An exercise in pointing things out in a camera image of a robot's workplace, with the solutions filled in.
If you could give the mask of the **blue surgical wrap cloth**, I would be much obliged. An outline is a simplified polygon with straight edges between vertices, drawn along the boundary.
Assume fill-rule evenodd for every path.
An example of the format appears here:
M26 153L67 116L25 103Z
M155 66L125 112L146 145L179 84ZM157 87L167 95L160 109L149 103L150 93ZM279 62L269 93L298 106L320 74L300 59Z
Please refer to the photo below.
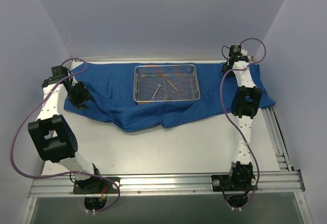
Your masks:
M65 111L101 122L112 122L125 132L162 125L172 128L229 112L237 90L234 77L223 78L221 64L195 64L201 98L189 102L136 104L133 99L136 63L91 64L76 79L83 81L95 102L76 110L65 100Z

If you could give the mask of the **steel wire mesh tray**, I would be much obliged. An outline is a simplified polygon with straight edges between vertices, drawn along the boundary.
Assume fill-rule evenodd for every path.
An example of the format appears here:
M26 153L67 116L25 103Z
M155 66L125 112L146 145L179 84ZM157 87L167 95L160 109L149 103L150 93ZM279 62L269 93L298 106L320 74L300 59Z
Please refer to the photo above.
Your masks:
M174 94L166 79L181 91ZM156 82L165 82L159 91L159 101L151 101ZM134 70L134 101L136 103L191 102L201 98L196 67L193 64L141 65Z

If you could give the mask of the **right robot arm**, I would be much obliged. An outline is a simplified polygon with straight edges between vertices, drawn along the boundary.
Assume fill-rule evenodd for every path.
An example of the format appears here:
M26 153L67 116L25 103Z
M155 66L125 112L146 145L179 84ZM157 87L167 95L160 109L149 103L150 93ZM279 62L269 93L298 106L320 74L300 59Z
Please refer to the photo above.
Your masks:
M230 112L234 116L227 119L237 130L236 152L233 156L227 184L231 189L240 189L244 184L253 186L256 183L253 174L252 151L250 149L253 119L257 115L262 97L262 89L253 81L250 72L250 62L247 52L240 44L229 47L228 58L222 67L223 78L220 85L220 99L225 109L223 88L228 79L234 78L237 83L235 95L230 105Z

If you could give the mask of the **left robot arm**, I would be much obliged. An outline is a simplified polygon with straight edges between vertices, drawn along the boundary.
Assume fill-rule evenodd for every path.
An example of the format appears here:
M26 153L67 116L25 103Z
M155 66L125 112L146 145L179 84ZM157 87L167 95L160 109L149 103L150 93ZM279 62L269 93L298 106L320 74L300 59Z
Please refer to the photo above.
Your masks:
M96 100L85 84L70 74L64 66L52 68L52 76L42 84L45 102L36 120L28 124L28 132L43 161L65 167L78 186L97 193L103 187L99 170L78 152L77 139L61 113L66 100L76 110L88 109L86 103Z

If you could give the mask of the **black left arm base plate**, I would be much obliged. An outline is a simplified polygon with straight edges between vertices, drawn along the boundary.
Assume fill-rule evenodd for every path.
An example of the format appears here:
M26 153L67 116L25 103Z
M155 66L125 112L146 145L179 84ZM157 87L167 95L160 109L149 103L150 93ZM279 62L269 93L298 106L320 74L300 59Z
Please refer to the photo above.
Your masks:
M119 177L106 177L106 180L91 177L83 181L75 181L73 194L118 193Z

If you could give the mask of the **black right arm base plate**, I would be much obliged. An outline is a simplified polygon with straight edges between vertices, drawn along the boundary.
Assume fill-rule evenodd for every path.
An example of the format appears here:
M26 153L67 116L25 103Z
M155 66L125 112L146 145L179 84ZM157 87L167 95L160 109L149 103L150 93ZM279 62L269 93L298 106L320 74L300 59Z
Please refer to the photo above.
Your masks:
M250 177L231 177L229 175L211 175L212 190L214 192L253 191L257 190L255 179Z

